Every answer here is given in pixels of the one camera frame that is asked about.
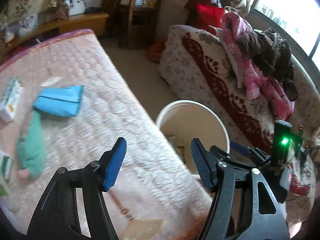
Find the white trash bin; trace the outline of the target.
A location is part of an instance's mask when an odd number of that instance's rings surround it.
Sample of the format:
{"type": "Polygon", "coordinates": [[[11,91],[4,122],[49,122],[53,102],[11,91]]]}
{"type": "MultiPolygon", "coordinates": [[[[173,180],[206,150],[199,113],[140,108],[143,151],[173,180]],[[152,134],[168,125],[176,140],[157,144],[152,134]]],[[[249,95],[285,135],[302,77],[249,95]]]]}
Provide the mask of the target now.
{"type": "Polygon", "coordinates": [[[206,150],[216,145],[230,152],[229,135],[224,124],[211,109],[198,102],[177,100],[169,103],[157,116],[156,125],[197,180],[200,176],[190,152],[194,138],[199,138],[206,150]]]}

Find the wooden chair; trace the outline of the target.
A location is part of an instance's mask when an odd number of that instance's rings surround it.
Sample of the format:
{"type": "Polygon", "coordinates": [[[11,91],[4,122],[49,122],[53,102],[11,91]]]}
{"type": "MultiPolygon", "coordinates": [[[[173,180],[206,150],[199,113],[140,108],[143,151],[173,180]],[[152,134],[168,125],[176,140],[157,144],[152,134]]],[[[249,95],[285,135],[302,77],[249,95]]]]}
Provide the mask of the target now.
{"type": "Polygon", "coordinates": [[[149,48],[155,41],[162,0],[120,0],[119,45],[129,50],[149,48]]]}

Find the green fluffy sock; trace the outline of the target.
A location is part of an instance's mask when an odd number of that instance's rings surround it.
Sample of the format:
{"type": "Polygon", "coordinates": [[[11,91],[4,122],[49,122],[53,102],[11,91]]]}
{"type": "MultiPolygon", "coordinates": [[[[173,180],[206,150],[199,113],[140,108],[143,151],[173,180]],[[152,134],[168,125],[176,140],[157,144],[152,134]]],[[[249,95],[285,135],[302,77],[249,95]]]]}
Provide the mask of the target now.
{"type": "Polygon", "coordinates": [[[40,112],[32,110],[27,114],[16,145],[20,163],[18,177],[37,178],[43,172],[46,162],[40,112]]]}

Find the window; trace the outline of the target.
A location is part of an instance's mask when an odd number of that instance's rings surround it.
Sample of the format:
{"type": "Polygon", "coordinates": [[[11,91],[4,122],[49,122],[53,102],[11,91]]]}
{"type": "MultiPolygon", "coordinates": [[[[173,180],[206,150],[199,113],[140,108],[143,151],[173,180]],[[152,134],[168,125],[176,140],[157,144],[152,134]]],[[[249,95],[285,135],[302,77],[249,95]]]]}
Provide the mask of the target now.
{"type": "Polygon", "coordinates": [[[319,5],[315,0],[257,0],[251,6],[288,33],[319,67],[319,5]]]}

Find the red pillow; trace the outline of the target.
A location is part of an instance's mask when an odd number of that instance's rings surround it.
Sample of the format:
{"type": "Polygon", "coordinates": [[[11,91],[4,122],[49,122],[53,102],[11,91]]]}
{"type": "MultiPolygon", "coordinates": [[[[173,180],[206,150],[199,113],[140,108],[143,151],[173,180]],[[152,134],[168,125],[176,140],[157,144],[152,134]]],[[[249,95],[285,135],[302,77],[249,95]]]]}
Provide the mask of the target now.
{"type": "Polygon", "coordinates": [[[222,28],[224,14],[225,10],[223,8],[210,4],[198,4],[196,26],[216,36],[214,28],[222,28]]]}

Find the green white medicine box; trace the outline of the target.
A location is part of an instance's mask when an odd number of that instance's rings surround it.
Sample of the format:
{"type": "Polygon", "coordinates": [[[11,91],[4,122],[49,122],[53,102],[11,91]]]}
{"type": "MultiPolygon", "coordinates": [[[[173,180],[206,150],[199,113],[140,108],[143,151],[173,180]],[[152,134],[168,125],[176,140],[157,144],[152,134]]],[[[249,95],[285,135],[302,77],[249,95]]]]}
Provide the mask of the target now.
{"type": "Polygon", "coordinates": [[[1,175],[5,181],[10,181],[13,164],[14,164],[14,160],[10,156],[8,156],[6,153],[1,151],[0,168],[1,168],[1,175]]]}

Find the blue snack bag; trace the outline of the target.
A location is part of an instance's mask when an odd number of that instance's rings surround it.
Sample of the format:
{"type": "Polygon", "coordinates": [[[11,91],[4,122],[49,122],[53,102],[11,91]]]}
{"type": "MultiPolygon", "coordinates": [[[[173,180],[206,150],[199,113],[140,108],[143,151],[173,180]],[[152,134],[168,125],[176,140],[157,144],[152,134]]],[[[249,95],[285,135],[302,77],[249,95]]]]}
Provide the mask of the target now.
{"type": "Polygon", "coordinates": [[[79,113],[83,86],[44,88],[36,98],[33,108],[44,113],[71,117],[79,113]]]}

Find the pink floral blanket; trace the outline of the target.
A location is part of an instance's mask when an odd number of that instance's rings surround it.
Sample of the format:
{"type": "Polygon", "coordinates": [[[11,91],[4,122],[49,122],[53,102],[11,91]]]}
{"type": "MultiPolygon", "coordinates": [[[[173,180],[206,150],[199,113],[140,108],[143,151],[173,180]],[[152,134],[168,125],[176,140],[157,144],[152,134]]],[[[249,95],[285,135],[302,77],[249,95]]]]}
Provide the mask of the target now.
{"type": "Polygon", "coordinates": [[[236,44],[236,39],[249,31],[253,29],[248,22],[234,12],[228,12],[223,15],[222,28],[217,33],[236,74],[237,86],[246,91],[246,99],[254,100],[264,95],[273,114],[285,120],[293,113],[295,101],[289,100],[281,83],[271,76],[265,77],[252,59],[246,59],[236,44]]]}

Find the white green milk carton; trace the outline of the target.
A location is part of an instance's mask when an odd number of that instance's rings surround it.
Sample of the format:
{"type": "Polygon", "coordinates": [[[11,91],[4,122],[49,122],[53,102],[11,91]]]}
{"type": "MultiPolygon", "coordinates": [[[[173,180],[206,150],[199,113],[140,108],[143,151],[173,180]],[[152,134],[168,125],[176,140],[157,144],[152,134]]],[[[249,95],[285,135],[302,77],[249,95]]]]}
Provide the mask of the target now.
{"type": "Polygon", "coordinates": [[[1,100],[1,119],[5,123],[14,121],[23,87],[19,77],[11,77],[1,100]]]}

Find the dark clothes pile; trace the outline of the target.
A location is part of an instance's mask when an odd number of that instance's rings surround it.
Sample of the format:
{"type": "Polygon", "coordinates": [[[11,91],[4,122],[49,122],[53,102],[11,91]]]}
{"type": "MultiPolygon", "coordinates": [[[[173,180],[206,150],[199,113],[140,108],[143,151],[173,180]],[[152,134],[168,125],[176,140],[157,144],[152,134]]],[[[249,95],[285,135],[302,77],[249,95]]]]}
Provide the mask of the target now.
{"type": "Polygon", "coordinates": [[[283,85],[290,101],[298,99],[298,90],[293,81],[294,70],[291,49],[286,39],[268,28],[253,30],[239,36],[236,44],[246,59],[252,59],[265,77],[273,77],[283,85]]]}

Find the floral yellow draped cloth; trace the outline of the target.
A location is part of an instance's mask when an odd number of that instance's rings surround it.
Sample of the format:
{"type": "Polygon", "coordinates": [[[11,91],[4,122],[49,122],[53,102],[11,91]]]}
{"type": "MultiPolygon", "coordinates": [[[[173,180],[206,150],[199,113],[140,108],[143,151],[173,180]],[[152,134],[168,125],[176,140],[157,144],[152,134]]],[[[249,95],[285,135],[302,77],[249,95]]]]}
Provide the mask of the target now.
{"type": "Polygon", "coordinates": [[[9,0],[1,12],[1,29],[57,6],[57,0],[9,0]]]}

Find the wooden tv cabinet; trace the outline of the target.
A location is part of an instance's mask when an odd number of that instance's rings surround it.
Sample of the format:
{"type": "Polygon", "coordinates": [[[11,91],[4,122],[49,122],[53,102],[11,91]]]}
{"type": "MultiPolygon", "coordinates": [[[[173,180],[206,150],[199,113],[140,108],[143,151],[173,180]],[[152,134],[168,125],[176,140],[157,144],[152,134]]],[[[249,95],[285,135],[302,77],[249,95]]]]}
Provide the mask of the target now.
{"type": "Polygon", "coordinates": [[[103,35],[106,29],[106,21],[108,17],[109,14],[105,12],[99,12],[96,14],[78,14],[71,16],[68,19],[54,20],[41,24],[28,34],[14,38],[9,45],[2,46],[1,56],[5,55],[28,39],[53,29],[58,29],[60,35],[80,29],[91,29],[96,35],[103,35]]]}

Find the floral sofa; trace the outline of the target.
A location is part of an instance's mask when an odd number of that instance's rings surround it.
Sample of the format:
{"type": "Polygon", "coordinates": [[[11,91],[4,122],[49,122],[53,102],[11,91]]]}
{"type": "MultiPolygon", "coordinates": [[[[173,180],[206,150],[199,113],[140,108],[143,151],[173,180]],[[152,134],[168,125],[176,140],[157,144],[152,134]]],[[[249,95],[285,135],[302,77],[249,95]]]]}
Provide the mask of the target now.
{"type": "MultiPolygon", "coordinates": [[[[291,60],[299,98],[287,121],[293,130],[302,126],[303,136],[308,140],[319,128],[319,92],[300,62],[294,56],[291,60]]],[[[275,122],[271,105],[263,94],[255,100],[246,100],[245,89],[237,88],[236,76],[219,38],[188,25],[171,25],[160,63],[161,76],[179,99],[197,101],[215,112],[231,141],[270,152],[275,122]]],[[[307,156],[302,169],[295,157],[290,161],[297,169],[286,200],[287,221],[291,224],[310,216],[319,194],[316,189],[319,154],[311,156],[312,153],[307,156]]]]}

